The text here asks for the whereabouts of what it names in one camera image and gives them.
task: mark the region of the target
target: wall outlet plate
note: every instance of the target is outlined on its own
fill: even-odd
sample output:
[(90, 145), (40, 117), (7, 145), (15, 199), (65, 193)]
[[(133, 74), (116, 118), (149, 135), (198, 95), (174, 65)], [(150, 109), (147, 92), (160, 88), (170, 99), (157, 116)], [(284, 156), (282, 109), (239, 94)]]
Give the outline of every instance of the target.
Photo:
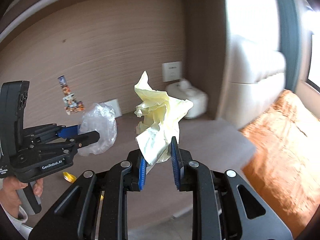
[(110, 101), (107, 101), (107, 102), (104, 102), (104, 103), (106, 105), (108, 105), (108, 106), (112, 106), (113, 107), (113, 109), (116, 112), (116, 118), (122, 115), (121, 109), (120, 109), (120, 106), (119, 106), (119, 103), (118, 103), (118, 99), (113, 99), (113, 100), (110, 100)]
[(182, 78), (182, 62), (169, 62), (162, 64), (163, 82), (178, 80)]

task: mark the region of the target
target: gripper handle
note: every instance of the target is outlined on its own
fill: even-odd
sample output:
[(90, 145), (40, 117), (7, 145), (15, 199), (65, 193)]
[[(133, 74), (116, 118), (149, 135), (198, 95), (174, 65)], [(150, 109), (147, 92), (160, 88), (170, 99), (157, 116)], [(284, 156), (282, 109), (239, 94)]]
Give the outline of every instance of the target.
[(21, 207), (28, 215), (35, 215), (41, 211), (41, 200), (33, 193), (35, 183), (36, 181), (32, 181), (25, 188), (17, 190), (17, 194), (22, 202)]

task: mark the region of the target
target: white appliance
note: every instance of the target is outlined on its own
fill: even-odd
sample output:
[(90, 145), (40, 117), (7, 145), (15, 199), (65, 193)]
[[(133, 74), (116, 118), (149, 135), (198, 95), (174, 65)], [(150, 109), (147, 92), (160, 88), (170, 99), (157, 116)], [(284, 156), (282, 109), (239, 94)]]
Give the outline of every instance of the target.
[(193, 107), (185, 116), (186, 119), (197, 118), (207, 111), (208, 95), (193, 87), (186, 79), (181, 79), (180, 82), (168, 85), (165, 91), (170, 97), (188, 99), (193, 103)]

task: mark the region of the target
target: crumpled tissue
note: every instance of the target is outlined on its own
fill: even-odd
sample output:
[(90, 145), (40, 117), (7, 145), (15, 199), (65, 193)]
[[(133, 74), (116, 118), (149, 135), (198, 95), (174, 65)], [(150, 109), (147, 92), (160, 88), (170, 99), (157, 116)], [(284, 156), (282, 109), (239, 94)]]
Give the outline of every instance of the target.
[(165, 91), (153, 90), (148, 85), (146, 71), (142, 74), (134, 91), (143, 101), (136, 106), (134, 112), (138, 117), (144, 117), (136, 127), (136, 141), (148, 162), (147, 172), (156, 164), (170, 158), (168, 146), (172, 136), (179, 143), (179, 121), (193, 107), (189, 100), (169, 97)]

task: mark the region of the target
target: screw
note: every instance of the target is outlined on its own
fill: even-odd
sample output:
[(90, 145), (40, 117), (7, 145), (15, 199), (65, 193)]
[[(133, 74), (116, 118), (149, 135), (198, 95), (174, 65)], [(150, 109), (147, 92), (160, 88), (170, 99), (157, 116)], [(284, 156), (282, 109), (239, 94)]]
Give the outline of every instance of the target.
[(128, 167), (130, 167), (131, 163), (129, 161), (123, 161), (123, 162), (121, 162), (120, 165), (123, 168), (128, 168)]
[(90, 177), (92, 177), (92, 175), (93, 175), (93, 172), (92, 172), (92, 171), (85, 171), (85, 172), (83, 173), (83, 176), (84, 176), (85, 178), (90, 178)]
[(237, 174), (236, 174), (236, 172), (235, 171), (233, 171), (233, 170), (228, 170), (227, 171), (227, 175), (229, 176), (229, 177), (235, 177)]
[(191, 162), (189, 162), (189, 166), (191, 166), (191, 167), (193, 167), (193, 168), (196, 168), (196, 167), (199, 166), (199, 163), (196, 162), (196, 161), (191, 161)]

